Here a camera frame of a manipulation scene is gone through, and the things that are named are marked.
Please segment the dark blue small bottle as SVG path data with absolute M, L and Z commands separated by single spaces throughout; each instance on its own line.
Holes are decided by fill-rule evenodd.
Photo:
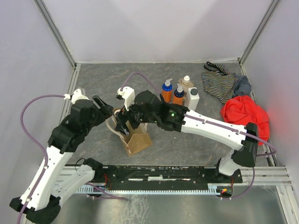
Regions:
M 174 91 L 173 103 L 177 105 L 183 105 L 185 92 L 183 86 L 177 83 L 177 89 Z

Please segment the canvas tote bag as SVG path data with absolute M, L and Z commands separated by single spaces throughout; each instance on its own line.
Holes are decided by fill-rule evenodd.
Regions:
M 124 148 L 127 151 L 128 156 L 135 155 L 136 153 L 146 149 L 152 145 L 151 138 L 147 131 L 147 123 L 141 123 L 137 129 L 133 129 L 129 122 L 126 123 L 130 133 L 129 135 L 124 135 L 119 131 L 116 131 L 116 113 L 120 109 L 114 109 L 113 116 L 105 121 L 107 128 L 114 134 L 116 134 Z

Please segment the clear bottle white cap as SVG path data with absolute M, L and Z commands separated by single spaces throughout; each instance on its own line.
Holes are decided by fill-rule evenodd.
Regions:
M 194 84 L 190 80 L 189 76 L 184 76 L 183 78 L 179 79 L 178 83 L 183 87 L 184 92 L 187 92 L 189 88 L 194 87 Z

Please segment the white bottle black cap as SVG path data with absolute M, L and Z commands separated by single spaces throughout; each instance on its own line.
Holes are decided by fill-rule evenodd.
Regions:
M 187 107 L 190 110 L 196 110 L 198 102 L 199 102 L 199 93 L 198 93 L 198 89 L 195 87 L 189 88 L 188 89 L 188 93 L 187 93 Z

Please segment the striped dark garment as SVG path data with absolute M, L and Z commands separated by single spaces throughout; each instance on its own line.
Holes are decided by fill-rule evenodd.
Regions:
M 218 72 L 222 76 L 229 76 L 231 75 L 227 66 L 221 63 L 211 63 L 211 62 L 206 62 L 204 64 L 204 69 L 208 71 L 213 71 L 213 72 Z

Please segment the striped shirt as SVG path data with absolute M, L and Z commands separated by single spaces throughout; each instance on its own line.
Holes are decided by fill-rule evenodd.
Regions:
M 221 75 L 219 72 L 201 74 L 204 90 L 218 98 L 223 104 L 233 97 L 238 78 L 235 75 Z

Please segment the blue-grey cloth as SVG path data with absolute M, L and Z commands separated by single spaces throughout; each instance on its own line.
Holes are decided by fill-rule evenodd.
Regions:
M 252 87 L 247 76 L 235 75 L 235 77 L 237 78 L 237 82 L 234 84 L 233 97 L 249 96 L 252 91 Z

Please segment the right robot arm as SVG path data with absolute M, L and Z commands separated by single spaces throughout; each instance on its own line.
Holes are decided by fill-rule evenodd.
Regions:
M 203 116 L 185 106 L 164 101 L 149 90 L 135 94 L 134 89 L 123 87 L 117 98 L 124 100 L 124 107 L 115 115 L 116 131 L 129 135 L 127 123 L 133 129 L 140 124 L 156 124 L 165 131 L 191 133 L 221 142 L 231 151 L 217 163 L 217 171 L 232 176 L 241 167 L 253 168 L 257 157 L 257 126 L 232 125 Z

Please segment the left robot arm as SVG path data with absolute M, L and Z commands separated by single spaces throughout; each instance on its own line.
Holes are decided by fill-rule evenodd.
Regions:
M 41 148 L 44 159 L 27 190 L 20 197 L 12 199 L 9 206 L 34 224 L 52 223 L 69 197 L 93 180 L 103 167 L 102 163 L 88 158 L 71 177 L 56 185 L 67 161 L 91 129 L 104 123 L 113 114 L 113 107 L 98 96 L 89 99 L 80 93 L 58 97 L 71 101 L 71 112 L 53 129 L 47 147 L 43 147 L 25 128 L 25 112 L 22 111 L 20 115 L 25 134 Z

